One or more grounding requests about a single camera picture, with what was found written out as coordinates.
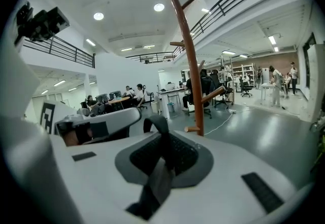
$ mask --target black pants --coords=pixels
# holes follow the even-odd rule
[[[292,79],[292,91],[294,94],[296,94],[296,84],[297,84],[297,79]]]

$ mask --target black rubber pad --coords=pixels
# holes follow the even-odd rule
[[[72,159],[76,162],[76,161],[88,159],[93,156],[96,156],[94,152],[87,152],[87,153],[72,155]]]
[[[267,213],[274,211],[283,204],[283,201],[257,173],[249,173],[241,177]]]

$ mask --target ceiling light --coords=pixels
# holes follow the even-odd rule
[[[86,41],[87,41],[91,46],[96,46],[96,44],[93,43],[90,39],[86,39]]]
[[[275,39],[274,39],[273,36],[270,36],[270,37],[269,37],[269,40],[270,40],[270,42],[271,42],[273,45],[276,44]]]
[[[230,55],[236,54],[235,52],[232,52],[232,51],[223,51],[222,53],[224,53],[224,54],[230,54]]]
[[[165,8],[165,6],[163,4],[159,3],[159,4],[154,5],[153,8],[154,8],[155,11],[161,12]]]
[[[97,21],[100,21],[100,20],[102,20],[102,19],[104,18],[104,15],[103,15],[102,13],[95,13],[95,14],[93,15],[93,18],[94,18],[95,20],[97,20]]]
[[[123,49],[121,51],[131,51],[131,50],[132,50],[132,48],[127,48],[127,49]]]
[[[60,82],[54,84],[54,87],[59,86],[60,84],[65,83],[65,80],[61,80]]]

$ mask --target white shirt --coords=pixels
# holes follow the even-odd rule
[[[133,89],[129,89],[125,93],[126,93],[126,95],[133,95],[134,94],[134,90]]]
[[[143,90],[139,90],[138,93],[135,95],[134,98],[137,99],[137,100],[141,100],[141,99],[144,97],[142,91],[143,91]]]

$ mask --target wooden pole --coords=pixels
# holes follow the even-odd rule
[[[180,4],[179,0],[171,0],[176,12],[179,26],[184,39],[185,50],[187,54],[189,70],[191,73],[191,83],[193,89],[193,99],[194,99],[194,109],[195,109],[195,119],[197,128],[197,134],[199,136],[204,135],[204,124],[203,124],[203,104],[202,104],[202,89],[201,81],[198,69],[197,58],[195,54],[193,40],[190,34],[190,30],[187,24],[187,20]]]

